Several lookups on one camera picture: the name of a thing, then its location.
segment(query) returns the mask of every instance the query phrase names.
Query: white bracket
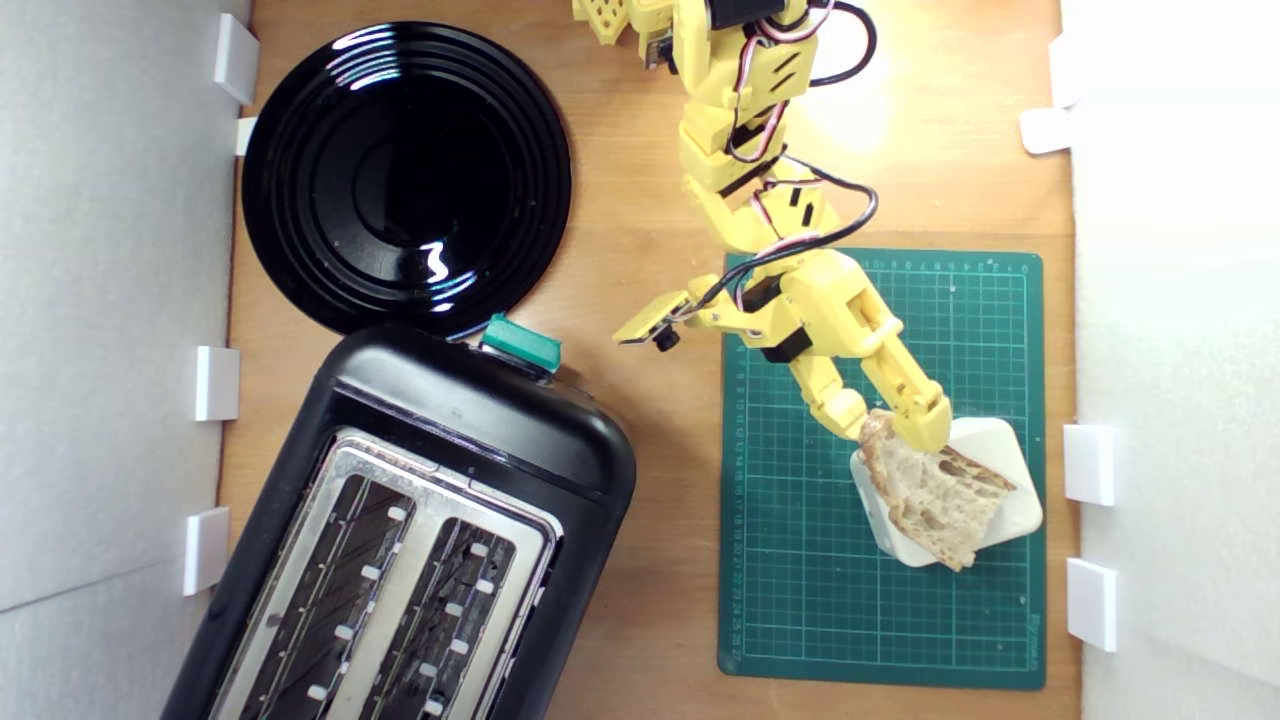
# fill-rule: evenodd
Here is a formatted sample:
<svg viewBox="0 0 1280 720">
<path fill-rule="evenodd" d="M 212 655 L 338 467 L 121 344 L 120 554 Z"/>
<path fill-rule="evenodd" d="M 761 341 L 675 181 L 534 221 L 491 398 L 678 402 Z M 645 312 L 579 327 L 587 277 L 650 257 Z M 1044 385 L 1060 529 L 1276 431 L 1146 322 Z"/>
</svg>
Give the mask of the white bracket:
<svg viewBox="0 0 1280 720">
<path fill-rule="evenodd" d="M 227 507 L 214 507 L 187 518 L 182 594 L 193 596 L 223 577 L 229 542 L 230 511 Z"/>
<path fill-rule="evenodd" d="M 241 105 L 253 102 L 257 86 L 257 38 L 230 13 L 218 19 L 218 55 L 214 58 L 214 82 Z"/>
<path fill-rule="evenodd" d="M 1116 651 L 1116 571 L 1079 557 L 1066 561 L 1066 632 Z"/>
<path fill-rule="evenodd" d="M 202 345 L 196 350 L 196 421 L 239 416 L 239 350 Z"/>
<path fill-rule="evenodd" d="M 1023 147 L 1032 155 L 1066 150 L 1071 146 L 1070 108 L 1087 94 L 1092 82 L 1092 65 L 1075 36 L 1062 33 L 1048 44 L 1048 76 L 1053 96 L 1052 108 L 1023 110 L 1018 126 Z"/>
<path fill-rule="evenodd" d="M 1068 498 L 1107 507 L 1116 503 L 1116 434 L 1103 425 L 1062 427 Z"/>
<path fill-rule="evenodd" d="M 253 135 L 253 127 L 257 124 L 257 115 L 252 118 L 241 118 L 236 124 L 236 156 L 243 158 L 244 152 L 248 152 L 248 138 Z"/>
</svg>

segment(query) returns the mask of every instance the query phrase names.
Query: white plate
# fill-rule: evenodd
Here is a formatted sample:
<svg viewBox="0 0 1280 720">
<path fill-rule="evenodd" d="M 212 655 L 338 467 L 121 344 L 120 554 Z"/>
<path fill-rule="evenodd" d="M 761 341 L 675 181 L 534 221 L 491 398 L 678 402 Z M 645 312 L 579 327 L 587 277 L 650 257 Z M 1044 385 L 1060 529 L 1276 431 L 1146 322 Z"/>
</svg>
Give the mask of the white plate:
<svg viewBox="0 0 1280 720">
<path fill-rule="evenodd" d="M 992 518 L 991 527 L 987 528 L 987 534 L 978 546 L 979 548 L 1029 536 L 1039 529 L 1041 523 L 1044 521 L 1044 510 L 1041 507 L 1039 496 L 1036 495 L 1036 486 L 1027 470 L 1027 461 L 1023 459 L 1023 451 L 1018 445 L 1018 436 L 1014 433 L 1012 425 L 998 418 L 957 418 L 951 423 L 951 439 L 947 445 L 956 452 L 1009 478 L 1009 482 L 1016 486 L 1016 489 L 1005 497 L 996 516 Z M 938 560 L 928 550 L 909 539 L 893 527 L 893 523 L 890 523 L 888 505 L 876 492 L 870 473 L 858 459 L 856 452 L 850 460 L 850 470 L 854 474 L 854 484 L 858 487 L 863 509 L 867 511 L 867 519 L 870 520 L 876 544 L 911 568 L 923 568 L 937 562 Z"/>
</svg>

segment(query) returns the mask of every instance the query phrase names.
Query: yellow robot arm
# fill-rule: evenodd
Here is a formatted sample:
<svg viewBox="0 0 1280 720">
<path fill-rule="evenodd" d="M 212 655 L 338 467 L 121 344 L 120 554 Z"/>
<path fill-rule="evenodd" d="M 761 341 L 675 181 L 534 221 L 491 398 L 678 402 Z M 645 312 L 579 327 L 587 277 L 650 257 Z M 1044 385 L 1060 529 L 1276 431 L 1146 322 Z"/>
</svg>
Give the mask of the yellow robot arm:
<svg viewBox="0 0 1280 720">
<path fill-rule="evenodd" d="M 689 96 L 678 128 L 684 188 L 719 242 L 750 256 L 723 277 L 694 278 L 655 299 L 614 341 L 653 341 L 667 351 L 678 341 L 676 324 L 735 333 L 769 361 L 787 364 L 813 416 L 850 439 L 861 430 L 867 402 L 845 387 L 835 359 L 859 359 L 899 434 L 920 450 L 941 450 L 951 429 L 942 387 L 908 351 L 902 322 L 861 266 L 827 247 L 870 220 L 874 191 L 785 152 L 787 104 L 819 83 L 810 78 L 818 27 L 837 9 L 867 24 L 867 55 L 841 73 L 851 77 L 874 53 L 865 13 L 831 0 L 573 1 L 602 42 L 617 38 L 612 24 L 602 32 L 602 18 L 625 18 L 640 33 L 646 67 L 666 59 L 680 76 Z M 745 201 L 730 202 L 749 186 Z M 827 200 L 831 187 L 867 195 L 867 210 L 842 223 Z"/>
</svg>

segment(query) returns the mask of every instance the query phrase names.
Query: wooden surface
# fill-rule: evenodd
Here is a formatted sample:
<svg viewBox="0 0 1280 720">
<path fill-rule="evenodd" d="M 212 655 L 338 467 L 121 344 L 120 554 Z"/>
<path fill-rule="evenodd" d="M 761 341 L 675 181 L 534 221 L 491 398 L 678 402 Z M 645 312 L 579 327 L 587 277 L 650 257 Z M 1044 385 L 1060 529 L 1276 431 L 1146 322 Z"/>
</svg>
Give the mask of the wooden surface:
<svg viewBox="0 0 1280 720">
<path fill-rule="evenodd" d="M 717 272 L 722 251 L 680 192 L 684 95 L 645 72 L 625 35 L 599 46 L 568 0 L 255 0 L 257 102 L 314 47 L 365 24 L 433 19 L 527 60 L 562 106 L 575 158 L 571 227 L 511 316 L 564 342 L 566 364 L 628 432 L 639 484 L 550 710 L 552 719 L 1079 717 L 1079 647 L 1066 634 L 1064 557 L 1078 548 L 1062 498 L 1061 430 L 1074 413 L 1073 224 L 1064 156 L 1030 158 L 1018 114 L 1048 101 L 1047 0 L 868 0 L 881 51 L 855 82 L 814 90 L 790 115 L 796 155 L 869 183 L 882 209 L 868 246 L 1036 251 L 1044 258 L 1048 441 L 1048 684 L 986 692 L 730 678 L 716 667 L 719 338 L 673 352 L 611 333 L 654 295 Z M 823 50 L 823 67 L 838 65 Z M 256 113 L 247 108 L 246 114 Z M 229 423 L 221 502 L 233 533 L 337 337 L 266 281 L 237 215 L 229 342 L 241 419 Z"/>
</svg>

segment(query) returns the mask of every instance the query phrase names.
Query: cutting mat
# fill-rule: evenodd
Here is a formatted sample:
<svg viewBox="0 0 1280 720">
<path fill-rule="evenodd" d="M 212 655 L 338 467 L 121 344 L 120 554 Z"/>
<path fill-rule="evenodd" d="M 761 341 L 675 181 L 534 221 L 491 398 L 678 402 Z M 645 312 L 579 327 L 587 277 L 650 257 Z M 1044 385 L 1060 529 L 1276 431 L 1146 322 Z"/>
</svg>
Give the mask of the cutting mat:
<svg viewBox="0 0 1280 720">
<path fill-rule="evenodd" d="M 1036 255 L 842 250 L 863 264 L 956 416 L 1012 424 L 1044 498 L 1042 265 Z M 742 258 L 731 258 L 740 263 Z M 856 361 L 846 384 L 879 396 Z M 809 415 L 786 365 L 724 340 L 719 666 L 727 674 L 1038 689 L 1044 528 L 973 568 L 881 552 L 849 470 L 856 443 Z"/>
</svg>

